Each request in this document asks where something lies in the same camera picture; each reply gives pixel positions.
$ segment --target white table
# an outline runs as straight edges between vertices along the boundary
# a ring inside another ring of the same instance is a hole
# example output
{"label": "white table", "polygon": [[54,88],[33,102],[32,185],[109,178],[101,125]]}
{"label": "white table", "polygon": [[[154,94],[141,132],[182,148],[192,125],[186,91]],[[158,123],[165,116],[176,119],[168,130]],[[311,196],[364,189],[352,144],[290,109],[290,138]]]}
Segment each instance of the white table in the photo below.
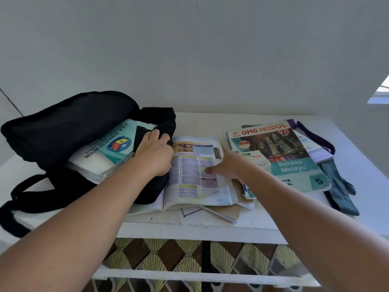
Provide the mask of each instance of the white table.
{"label": "white table", "polygon": [[[226,141],[226,131],[233,130],[243,124],[261,124],[275,122],[281,119],[293,118],[299,120],[314,133],[324,137],[336,147],[335,162],[341,175],[351,182],[357,191],[356,196],[351,199],[360,212],[355,219],[375,231],[381,236],[389,239],[389,180],[353,145],[353,143],[333,124],[331,120],[319,116],[263,116],[244,114],[205,114],[205,113],[177,113],[176,136],[190,135],[195,137],[217,137],[220,141]],[[34,174],[42,173],[42,170],[35,163],[23,161],[20,157],[14,156],[0,167],[0,204],[10,199],[10,192],[18,183]],[[47,180],[41,181],[34,186],[37,190],[52,188]],[[323,192],[307,193],[315,199],[328,204]],[[58,211],[52,211],[37,215],[17,212],[15,216],[24,224],[37,227],[49,219]],[[242,209],[240,218],[235,225],[232,225],[210,213],[202,211],[197,216],[194,225],[184,225],[178,210],[160,213],[150,213],[134,217],[127,217],[118,237],[139,237],[139,238],[161,238],[161,239],[195,239],[195,240],[217,240],[217,241],[238,241],[250,243],[273,243],[286,244],[285,239],[279,232],[269,214],[258,203],[254,210]],[[17,238],[0,230],[0,240],[13,244]],[[127,277],[148,277],[146,271],[120,271],[100,268],[96,273],[97,278],[108,276]],[[161,274],[162,278],[172,278]],[[214,281],[220,281],[223,275],[212,275]],[[231,275],[226,275],[225,281],[243,281],[250,283],[269,283],[274,279],[267,276],[255,276],[255,279],[234,280]],[[209,275],[194,274],[189,276],[192,280],[209,280]],[[299,281],[301,278],[289,278],[287,283],[280,278],[282,284],[289,285],[292,281]],[[307,285],[314,285],[308,280]]]}

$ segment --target hand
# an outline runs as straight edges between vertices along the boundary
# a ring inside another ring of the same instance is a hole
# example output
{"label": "hand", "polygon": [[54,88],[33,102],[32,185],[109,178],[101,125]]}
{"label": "hand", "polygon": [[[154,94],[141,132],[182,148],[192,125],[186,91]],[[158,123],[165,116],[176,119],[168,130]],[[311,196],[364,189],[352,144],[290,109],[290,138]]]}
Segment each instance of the hand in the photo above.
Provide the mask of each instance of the hand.
{"label": "hand", "polygon": [[134,159],[144,164],[154,176],[162,176],[169,172],[172,165],[173,149],[166,144],[170,136],[164,133],[160,139],[159,130],[147,132],[139,144]]}
{"label": "hand", "polygon": [[223,148],[223,161],[215,166],[205,168],[207,174],[219,174],[226,178],[238,179],[241,181],[241,168],[243,166],[250,166],[251,162],[246,157],[238,152],[226,150]]}

